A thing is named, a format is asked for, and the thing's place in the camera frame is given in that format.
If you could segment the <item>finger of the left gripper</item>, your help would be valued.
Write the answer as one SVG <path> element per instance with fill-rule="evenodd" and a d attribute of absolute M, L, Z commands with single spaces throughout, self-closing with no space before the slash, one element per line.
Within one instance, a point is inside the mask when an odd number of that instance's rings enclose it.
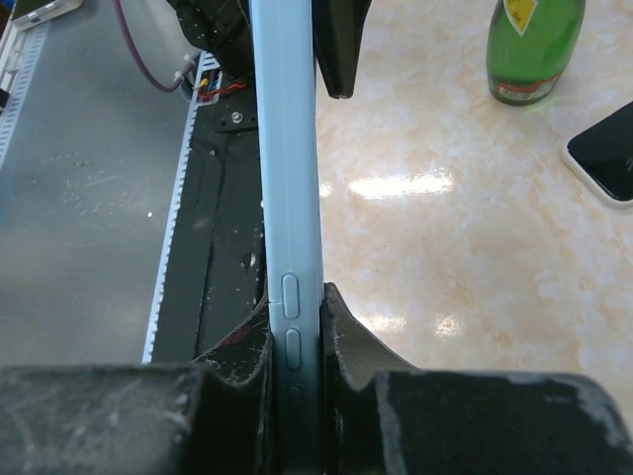
<path fill-rule="evenodd" d="M 352 97 L 371 0 L 313 2 L 315 52 L 328 95 Z"/>

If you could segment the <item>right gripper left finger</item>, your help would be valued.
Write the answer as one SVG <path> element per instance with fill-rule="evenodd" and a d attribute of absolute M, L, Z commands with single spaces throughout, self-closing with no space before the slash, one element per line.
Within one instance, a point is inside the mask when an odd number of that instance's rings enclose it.
<path fill-rule="evenodd" d="M 184 364 L 8 367 L 5 474 L 271 474 L 268 310 Z"/>

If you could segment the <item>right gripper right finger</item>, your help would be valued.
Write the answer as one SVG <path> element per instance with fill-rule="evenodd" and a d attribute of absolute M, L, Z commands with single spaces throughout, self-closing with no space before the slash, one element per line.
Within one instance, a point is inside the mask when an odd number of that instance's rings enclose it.
<path fill-rule="evenodd" d="M 628 474 L 618 408 L 576 374 L 414 367 L 350 312 L 321 308 L 329 474 Z"/>

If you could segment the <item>phone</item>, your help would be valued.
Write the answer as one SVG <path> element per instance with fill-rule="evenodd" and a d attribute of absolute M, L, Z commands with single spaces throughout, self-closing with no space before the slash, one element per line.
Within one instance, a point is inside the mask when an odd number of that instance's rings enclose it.
<path fill-rule="evenodd" d="M 632 103 L 569 139 L 563 162 L 606 206 L 632 209 Z"/>
<path fill-rule="evenodd" d="M 284 474 L 323 471 L 323 267 L 309 1 L 250 4 L 273 375 Z"/>

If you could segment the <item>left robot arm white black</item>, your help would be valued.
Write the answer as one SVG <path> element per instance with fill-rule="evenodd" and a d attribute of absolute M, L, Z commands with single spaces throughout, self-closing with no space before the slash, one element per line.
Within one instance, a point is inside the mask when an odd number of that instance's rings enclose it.
<path fill-rule="evenodd" d="M 247 1 L 171 1 L 181 30 L 195 48 L 211 53 L 233 78 L 254 73 Z M 315 53 L 328 95 L 349 99 L 355 87 L 370 0 L 314 1 Z"/>

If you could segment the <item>phone in white case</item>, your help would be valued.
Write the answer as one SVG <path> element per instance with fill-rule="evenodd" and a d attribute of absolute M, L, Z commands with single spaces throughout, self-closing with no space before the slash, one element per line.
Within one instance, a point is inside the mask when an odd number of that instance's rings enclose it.
<path fill-rule="evenodd" d="M 569 139 L 563 162 L 606 206 L 632 209 L 632 103 Z"/>

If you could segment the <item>green glass bottle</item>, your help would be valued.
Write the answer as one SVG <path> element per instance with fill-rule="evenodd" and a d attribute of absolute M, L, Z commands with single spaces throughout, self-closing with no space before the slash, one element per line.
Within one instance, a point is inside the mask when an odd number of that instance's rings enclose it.
<path fill-rule="evenodd" d="M 548 96 L 571 60 L 585 11 L 581 0 L 497 2 L 487 43 L 491 94 L 515 106 Z"/>

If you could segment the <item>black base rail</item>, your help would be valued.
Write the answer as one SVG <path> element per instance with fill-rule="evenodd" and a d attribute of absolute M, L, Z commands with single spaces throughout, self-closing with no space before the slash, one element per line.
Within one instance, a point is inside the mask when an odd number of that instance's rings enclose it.
<path fill-rule="evenodd" d="M 254 84 L 198 102 L 152 363 L 188 362 L 231 334 L 264 291 Z"/>

